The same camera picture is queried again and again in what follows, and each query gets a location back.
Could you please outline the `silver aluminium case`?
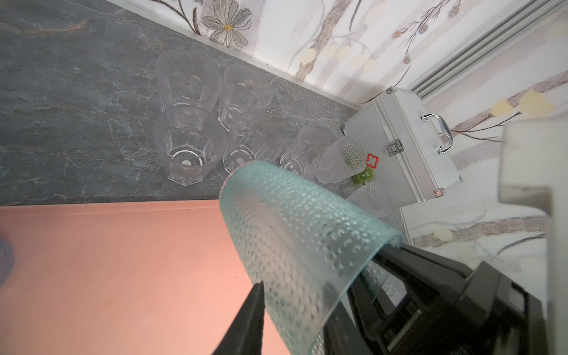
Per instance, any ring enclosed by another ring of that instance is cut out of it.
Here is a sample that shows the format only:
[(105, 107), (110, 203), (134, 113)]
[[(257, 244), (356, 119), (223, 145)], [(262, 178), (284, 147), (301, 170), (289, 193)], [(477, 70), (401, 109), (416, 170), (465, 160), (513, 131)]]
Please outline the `silver aluminium case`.
[(440, 198), (461, 180), (448, 154), (448, 125), (413, 91), (387, 88), (349, 118), (343, 132), (362, 146), (394, 208)]

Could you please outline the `clear faceted glass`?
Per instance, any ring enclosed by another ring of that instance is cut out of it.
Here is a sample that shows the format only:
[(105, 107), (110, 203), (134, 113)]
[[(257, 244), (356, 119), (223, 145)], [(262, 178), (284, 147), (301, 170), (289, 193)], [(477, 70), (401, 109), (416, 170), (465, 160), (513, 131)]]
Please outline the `clear faceted glass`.
[(244, 112), (261, 112), (272, 103), (269, 81), (244, 64), (231, 64), (223, 74), (218, 120), (228, 132), (232, 121)]
[(251, 161), (273, 164), (281, 155), (284, 139), (272, 121), (238, 119), (229, 131), (229, 142), (223, 155), (223, 167), (232, 173)]
[(214, 114), (177, 105), (160, 112), (153, 125), (158, 159), (169, 180), (181, 186), (200, 183), (227, 147), (227, 132)]
[(186, 104), (211, 112), (222, 79), (216, 66), (192, 51), (167, 50), (155, 62), (161, 109)]

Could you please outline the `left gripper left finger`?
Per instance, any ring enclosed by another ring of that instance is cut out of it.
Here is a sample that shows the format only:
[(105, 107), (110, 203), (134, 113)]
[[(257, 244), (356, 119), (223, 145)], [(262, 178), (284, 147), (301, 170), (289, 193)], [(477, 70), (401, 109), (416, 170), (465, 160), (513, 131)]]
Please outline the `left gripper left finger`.
[(261, 354), (265, 317), (263, 282), (253, 285), (213, 355)]

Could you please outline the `pink rectangular tray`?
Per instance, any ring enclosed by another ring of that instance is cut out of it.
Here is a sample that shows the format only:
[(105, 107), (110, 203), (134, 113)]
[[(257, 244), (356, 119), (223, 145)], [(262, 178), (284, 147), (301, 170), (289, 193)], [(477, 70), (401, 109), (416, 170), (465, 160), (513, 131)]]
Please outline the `pink rectangular tray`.
[(210, 354), (251, 291), (217, 201), (1, 209), (3, 354)]

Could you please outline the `blue translucent cup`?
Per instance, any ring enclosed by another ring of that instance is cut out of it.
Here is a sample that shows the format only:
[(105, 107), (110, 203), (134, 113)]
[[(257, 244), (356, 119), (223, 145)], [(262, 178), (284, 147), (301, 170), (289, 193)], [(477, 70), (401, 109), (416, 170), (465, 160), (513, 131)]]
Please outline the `blue translucent cup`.
[(0, 285), (3, 285), (9, 278), (15, 263), (14, 251), (9, 242), (0, 239)]

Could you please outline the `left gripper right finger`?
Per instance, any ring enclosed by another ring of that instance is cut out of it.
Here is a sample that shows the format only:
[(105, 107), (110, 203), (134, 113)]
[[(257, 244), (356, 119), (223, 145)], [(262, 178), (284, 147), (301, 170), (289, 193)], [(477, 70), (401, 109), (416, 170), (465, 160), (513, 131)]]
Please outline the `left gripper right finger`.
[(323, 330), (326, 354), (546, 354), (541, 301), (489, 263), (475, 269), (409, 245), (384, 246), (374, 266), (400, 280), (393, 302), (363, 275)]

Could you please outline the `teal textured cup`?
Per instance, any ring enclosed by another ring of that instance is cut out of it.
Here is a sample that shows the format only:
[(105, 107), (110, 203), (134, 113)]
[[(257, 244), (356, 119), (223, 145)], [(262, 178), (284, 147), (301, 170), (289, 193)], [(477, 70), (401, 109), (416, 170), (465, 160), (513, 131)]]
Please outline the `teal textured cup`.
[(223, 183), (220, 211), (246, 273), (291, 354), (309, 354), (356, 277), (400, 231), (327, 189), (264, 161)]

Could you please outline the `green small box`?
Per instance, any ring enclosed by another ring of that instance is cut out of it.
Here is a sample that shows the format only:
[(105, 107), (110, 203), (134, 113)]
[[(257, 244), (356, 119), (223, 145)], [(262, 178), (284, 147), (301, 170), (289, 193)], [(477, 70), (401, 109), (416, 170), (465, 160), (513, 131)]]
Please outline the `green small box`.
[(370, 167), (365, 167), (361, 173), (352, 176), (351, 179), (356, 185), (369, 183), (374, 180), (374, 170)]

